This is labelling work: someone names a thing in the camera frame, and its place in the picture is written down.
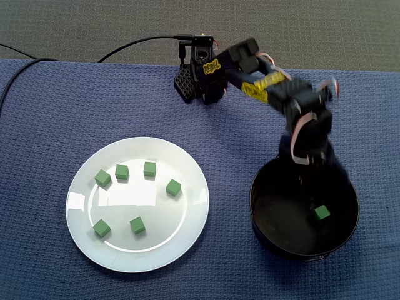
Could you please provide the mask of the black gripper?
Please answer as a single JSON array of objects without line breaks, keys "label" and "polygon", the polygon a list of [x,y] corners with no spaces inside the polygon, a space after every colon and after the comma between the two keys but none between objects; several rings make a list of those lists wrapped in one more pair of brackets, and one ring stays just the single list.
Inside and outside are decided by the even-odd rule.
[{"label": "black gripper", "polygon": [[325,179],[350,184],[348,172],[329,142],[332,120],[333,114],[326,108],[310,111],[297,120],[291,134],[281,136],[279,155],[294,163],[296,193],[307,201],[313,199],[312,164],[323,164]]}]

